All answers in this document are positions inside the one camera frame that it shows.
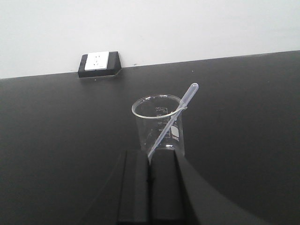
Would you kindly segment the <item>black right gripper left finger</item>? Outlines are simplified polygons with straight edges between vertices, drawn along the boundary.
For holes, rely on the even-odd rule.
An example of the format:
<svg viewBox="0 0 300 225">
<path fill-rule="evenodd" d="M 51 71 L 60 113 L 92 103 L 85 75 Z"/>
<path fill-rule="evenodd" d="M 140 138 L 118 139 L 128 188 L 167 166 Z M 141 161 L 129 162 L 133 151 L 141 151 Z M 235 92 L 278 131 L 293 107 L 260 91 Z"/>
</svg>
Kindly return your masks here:
<svg viewBox="0 0 300 225">
<path fill-rule="evenodd" d="M 145 152 L 140 150 L 126 152 L 117 224 L 150 223 L 148 169 L 149 162 Z"/>
</svg>

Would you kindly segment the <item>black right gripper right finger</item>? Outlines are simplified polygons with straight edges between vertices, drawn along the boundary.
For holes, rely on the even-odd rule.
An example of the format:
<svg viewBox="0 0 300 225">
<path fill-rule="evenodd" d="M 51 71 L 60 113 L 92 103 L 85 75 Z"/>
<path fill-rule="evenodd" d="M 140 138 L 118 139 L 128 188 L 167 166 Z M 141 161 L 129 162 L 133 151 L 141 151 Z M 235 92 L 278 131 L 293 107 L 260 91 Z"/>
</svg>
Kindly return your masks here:
<svg viewBox="0 0 300 225">
<path fill-rule="evenodd" d="M 154 225 L 195 225 L 183 186 L 177 150 L 157 150 L 152 157 L 151 220 Z"/>
</svg>

